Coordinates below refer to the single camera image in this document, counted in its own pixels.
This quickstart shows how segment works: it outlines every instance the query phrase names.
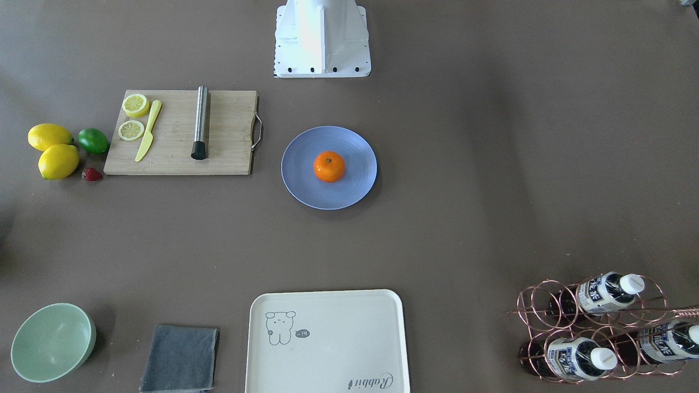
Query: orange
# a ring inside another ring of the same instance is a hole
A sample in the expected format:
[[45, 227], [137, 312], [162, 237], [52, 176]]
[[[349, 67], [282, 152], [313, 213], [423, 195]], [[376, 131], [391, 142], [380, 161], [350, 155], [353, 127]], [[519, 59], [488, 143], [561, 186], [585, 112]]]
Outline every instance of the orange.
[[334, 183], [345, 174], [345, 160], [336, 152], [322, 152], [313, 162], [313, 171], [320, 180]]

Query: towel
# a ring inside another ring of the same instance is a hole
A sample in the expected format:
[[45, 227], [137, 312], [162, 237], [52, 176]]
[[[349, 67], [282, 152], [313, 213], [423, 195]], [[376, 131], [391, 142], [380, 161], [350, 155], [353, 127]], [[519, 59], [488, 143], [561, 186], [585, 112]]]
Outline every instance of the towel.
[[213, 386], [218, 329], [159, 324], [138, 390], [189, 393]]

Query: bottle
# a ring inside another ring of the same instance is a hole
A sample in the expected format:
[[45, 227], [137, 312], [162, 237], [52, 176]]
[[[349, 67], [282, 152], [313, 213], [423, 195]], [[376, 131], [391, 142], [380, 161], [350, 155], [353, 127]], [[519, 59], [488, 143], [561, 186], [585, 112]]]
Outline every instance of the bottle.
[[519, 351], [524, 369], [535, 376], [560, 378], [566, 382], [596, 380], [617, 366], [617, 356], [589, 338], [558, 338], [544, 349], [540, 343], [526, 343]]
[[619, 357], [627, 366], [637, 364], [636, 345], [643, 355], [640, 364], [699, 359], [699, 325], [681, 320], [657, 324], [618, 337], [616, 345]]
[[[579, 312], [597, 316], [629, 307], [636, 300], [636, 294], [645, 288], [645, 282], [638, 274], [622, 276], [610, 271], [585, 281], [577, 288], [574, 286], [568, 288], [575, 293], [576, 299], [573, 299], [570, 292], [566, 290], [560, 291], [556, 298], [561, 304], [561, 314], [564, 314], [565, 320], [571, 321], [577, 307]], [[549, 313], [559, 315], [559, 305], [554, 299], [549, 302]]]

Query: metal muddler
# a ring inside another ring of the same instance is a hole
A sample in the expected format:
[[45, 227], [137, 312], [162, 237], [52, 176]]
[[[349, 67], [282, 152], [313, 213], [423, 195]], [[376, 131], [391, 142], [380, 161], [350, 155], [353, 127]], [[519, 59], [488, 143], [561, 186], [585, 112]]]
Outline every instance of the metal muddler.
[[209, 128], [208, 119], [209, 89], [199, 86], [196, 95], [196, 119], [194, 120], [194, 144], [192, 146], [193, 159], [206, 158], [206, 143], [204, 134]]

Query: white metal bracket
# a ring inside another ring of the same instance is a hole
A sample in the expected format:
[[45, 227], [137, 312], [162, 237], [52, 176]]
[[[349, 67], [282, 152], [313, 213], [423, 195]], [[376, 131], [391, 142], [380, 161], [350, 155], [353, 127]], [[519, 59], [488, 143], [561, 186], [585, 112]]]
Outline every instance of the white metal bracket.
[[354, 0], [287, 0], [277, 9], [274, 76], [354, 78], [371, 72], [366, 9]]

